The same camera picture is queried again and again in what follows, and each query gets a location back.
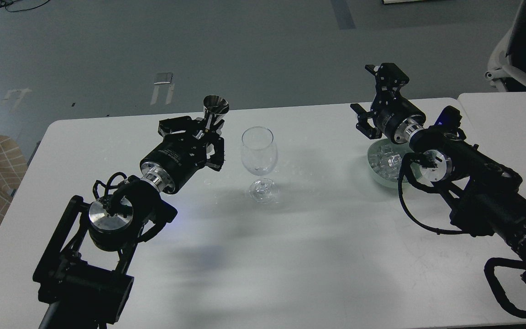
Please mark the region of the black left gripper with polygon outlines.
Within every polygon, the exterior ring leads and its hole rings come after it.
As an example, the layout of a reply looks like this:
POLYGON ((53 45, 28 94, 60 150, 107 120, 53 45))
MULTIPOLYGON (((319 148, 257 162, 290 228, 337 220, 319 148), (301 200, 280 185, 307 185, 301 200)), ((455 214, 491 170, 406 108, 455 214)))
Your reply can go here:
POLYGON ((177 117, 158 124, 163 141, 140 162, 142 179, 165 194, 176 194, 197 171, 221 171, 225 140, 215 131, 206 133, 203 118, 177 117))

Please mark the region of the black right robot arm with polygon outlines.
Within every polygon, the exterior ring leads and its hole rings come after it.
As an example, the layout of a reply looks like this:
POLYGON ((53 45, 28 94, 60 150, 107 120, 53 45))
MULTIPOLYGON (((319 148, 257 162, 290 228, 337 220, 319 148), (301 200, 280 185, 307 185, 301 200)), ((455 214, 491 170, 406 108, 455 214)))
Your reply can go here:
POLYGON ((407 144, 401 158, 397 194, 405 214, 418 226, 438 235, 499 235, 518 256, 486 261, 484 275, 498 304, 512 316, 526 319, 507 297, 494 271, 496 267, 522 270, 526 284, 526 199, 519 194, 522 177, 468 144, 461 129, 461 112, 446 106, 436 122, 425 127, 426 115, 401 95, 409 77, 394 63, 365 65, 375 81, 376 94, 369 110, 350 107, 357 115, 356 128, 369 139, 387 137, 407 144), (403 197, 403 181, 428 194, 440 195, 449 205, 453 230, 425 225, 411 214, 403 197))

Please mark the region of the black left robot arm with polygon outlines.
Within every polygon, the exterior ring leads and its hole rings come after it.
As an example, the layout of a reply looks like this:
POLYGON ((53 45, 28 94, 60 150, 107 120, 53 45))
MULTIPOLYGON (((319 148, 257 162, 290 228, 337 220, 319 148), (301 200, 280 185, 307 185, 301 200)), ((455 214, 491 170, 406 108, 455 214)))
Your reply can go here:
POLYGON ((106 329, 120 320, 136 250, 177 216, 163 196, 200 169, 221 170, 224 124, 221 114, 162 120, 161 141, 140 160, 138 175, 117 172, 94 182, 92 200, 69 200, 33 273, 48 305, 40 329, 106 329))

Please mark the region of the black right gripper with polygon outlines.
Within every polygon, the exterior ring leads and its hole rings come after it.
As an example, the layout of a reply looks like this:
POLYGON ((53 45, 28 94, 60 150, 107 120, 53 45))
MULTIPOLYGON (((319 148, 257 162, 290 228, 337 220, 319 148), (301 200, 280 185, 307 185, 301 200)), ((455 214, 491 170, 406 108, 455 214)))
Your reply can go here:
POLYGON ((426 120, 418 107, 401 96, 400 89, 409 83, 409 77, 394 63, 366 64, 365 69, 374 77, 376 92, 371 111, 359 103, 350 104, 357 115, 356 129, 371 140, 381 139, 384 134, 393 143, 407 143, 408 127, 422 127, 426 120))

